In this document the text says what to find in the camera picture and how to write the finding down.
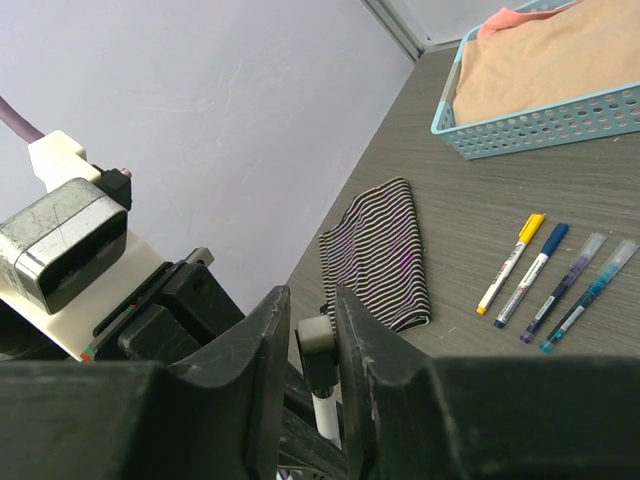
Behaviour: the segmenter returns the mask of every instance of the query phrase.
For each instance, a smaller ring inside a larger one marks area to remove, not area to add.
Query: beige cloth
[[[464,48],[457,125],[640,81],[640,0],[584,0]]]

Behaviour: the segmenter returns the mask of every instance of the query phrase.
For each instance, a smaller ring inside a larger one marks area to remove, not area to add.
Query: white cylinder
[[[329,398],[313,397],[313,411],[316,414],[316,425],[318,433],[332,442],[336,447],[341,448],[340,425],[338,423],[338,409],[336,407],[335,391]]]

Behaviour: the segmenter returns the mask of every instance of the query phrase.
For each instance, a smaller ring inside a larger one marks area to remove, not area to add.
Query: towel
[[[478,30],[478,38],[487,38],[500,30],[519,27],[520,25],[532,20],[546,20],[547,18],[551,18],[581,1],[582,0],[575,0],[575,2],[569,3],[563,7],[543,12],[520,13],[515,10],[511,10],[510,8],[503,7],[498,13],[491,15],[487,21],[482,24],[482,27]]]
[[[583,0],[468,42],[453,101],[457,125],[640,81],[640,0]]]
[[[394,332],[429,323],[418,219],[403,178],[355,197],[340,223],[320,235],[320,261],[332,323],[337,285]]]

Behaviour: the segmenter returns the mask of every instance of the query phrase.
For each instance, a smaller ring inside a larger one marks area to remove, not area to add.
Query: yellow marker
[[[500,288],[502,288],[502,284],[504,284],[505,280],[511,273],[511,270],[513,270],[513,267],[520,258],[520,255],[522,255],[522,252],[524,252],[524,249],[529,245],[529,242],[531,242],[531,239],[540,228],[540,225],[542,225],[542,222],[544,222],[544,215],[541,213],[534,213],[529,217],[527,223],[524,224],[524,227],[520,230],[516,247],[513,249],[513,252],[511,252],[511,255],[509,255],[509,258],[507,258],[507,260],[502,264],[498,275],[493,279],[493,282],[489,285],[487,293],[484,294],[484,297],[482,297],[482,300],[480,300],[480,303],[478,304],[476,311],[480,315],[487,313],[487,308],[491,305],[493,298],[496,296],[498,291],[500,291]]]

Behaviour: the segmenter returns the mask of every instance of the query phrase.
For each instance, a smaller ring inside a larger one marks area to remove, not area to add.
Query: gray wooden table
[[[543,339],[622,239],[640,242],[640,134],[469,162],[430,133],[454,50],[424,56],[320,231],[364,190],[394,176],[411,182],[425,247],[432,323],[403,334],[434,355],[541,354],[519,337],[591,232],[608,239],[562,300]],[[484,317],[476,305],[533,212],[547,220]],[[558,222],[571,228],[503,330],[493,326]],[[293,273],[293,321],[324,303],[317,241]],[[555,354],[640,354],[640,252],[583,314]]]

